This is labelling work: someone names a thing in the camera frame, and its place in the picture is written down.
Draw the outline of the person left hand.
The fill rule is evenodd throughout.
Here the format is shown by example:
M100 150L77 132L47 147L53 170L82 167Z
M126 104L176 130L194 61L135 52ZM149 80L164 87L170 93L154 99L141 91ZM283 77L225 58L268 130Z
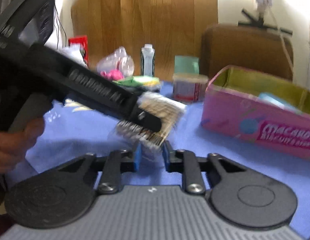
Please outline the person left hand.
M16 133L0 132L0 173L6 173L25 159L26 152L32 148L43 134L43 117L30 121L24 130Z

